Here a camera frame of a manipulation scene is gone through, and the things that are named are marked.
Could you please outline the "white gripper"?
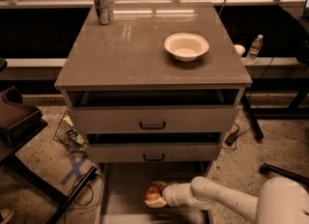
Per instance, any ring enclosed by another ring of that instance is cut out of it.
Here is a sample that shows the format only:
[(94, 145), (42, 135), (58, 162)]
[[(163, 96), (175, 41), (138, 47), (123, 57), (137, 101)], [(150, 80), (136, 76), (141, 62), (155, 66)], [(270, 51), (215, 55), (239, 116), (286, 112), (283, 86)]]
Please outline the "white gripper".
[(178, 207), (181, 205), (189, 205), (191, 200), (191, 188), (189, 183), (171, 183), (162, 181), (152, 182), (152, 185), (163, 189), (162, 197), (154, 200), (146, 200), (145, 204), (152, 209), (160, 209), (167, 206)]

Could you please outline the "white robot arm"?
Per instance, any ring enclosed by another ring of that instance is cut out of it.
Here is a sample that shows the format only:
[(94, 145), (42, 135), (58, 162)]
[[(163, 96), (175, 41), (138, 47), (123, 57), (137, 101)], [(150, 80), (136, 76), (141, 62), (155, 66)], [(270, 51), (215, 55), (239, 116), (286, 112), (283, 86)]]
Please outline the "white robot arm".
[(209, 210), (213, 203), (252, 224), (309, 224), (309, 193), (298, 182), (283, 177), (266, 181), (258, 197), (206, 177), (186, 183), (152, 182), (145, 192), (145, 204), (153, 209), (186, 205)]

